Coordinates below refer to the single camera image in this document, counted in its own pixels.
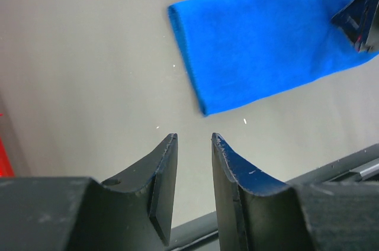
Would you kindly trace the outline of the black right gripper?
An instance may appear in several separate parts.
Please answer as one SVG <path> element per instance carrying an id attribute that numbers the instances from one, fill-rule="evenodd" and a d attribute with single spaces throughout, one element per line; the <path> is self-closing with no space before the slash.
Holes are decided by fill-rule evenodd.
<path id="1" fill-rule="evenodd" d="M 378 0 L 352 0 L 332 18 L 358 52 L 378 51 Z"/>

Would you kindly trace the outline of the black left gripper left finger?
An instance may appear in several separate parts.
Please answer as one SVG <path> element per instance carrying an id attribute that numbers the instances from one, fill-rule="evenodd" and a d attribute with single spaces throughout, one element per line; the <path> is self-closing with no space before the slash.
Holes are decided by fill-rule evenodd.
<path id="1" fill-rule="evenodd" d="M 163 250 L 172 226 L 178 136 L 98 182 L 1 179 L 2 250 Z"/>

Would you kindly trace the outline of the blue towel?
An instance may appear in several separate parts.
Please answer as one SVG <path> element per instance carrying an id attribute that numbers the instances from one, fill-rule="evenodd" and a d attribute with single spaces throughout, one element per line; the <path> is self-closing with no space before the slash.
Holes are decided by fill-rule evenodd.
<path id="1" fill-rule="evenodd" d="M 370 61 L 332 17 L 351 0 L 187 0 L 168 18 L 200 111 L 242 107 Z"/>

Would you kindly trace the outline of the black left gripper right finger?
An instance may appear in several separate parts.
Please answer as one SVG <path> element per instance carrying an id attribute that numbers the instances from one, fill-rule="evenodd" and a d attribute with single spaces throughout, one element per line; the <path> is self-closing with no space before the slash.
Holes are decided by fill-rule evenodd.
<path id="1" fill-rule="evenodd" d="M 288 184 L 221 135 L 211 142 L 221 250 L 378 249 L 378 159 L 328 181 Z"/>

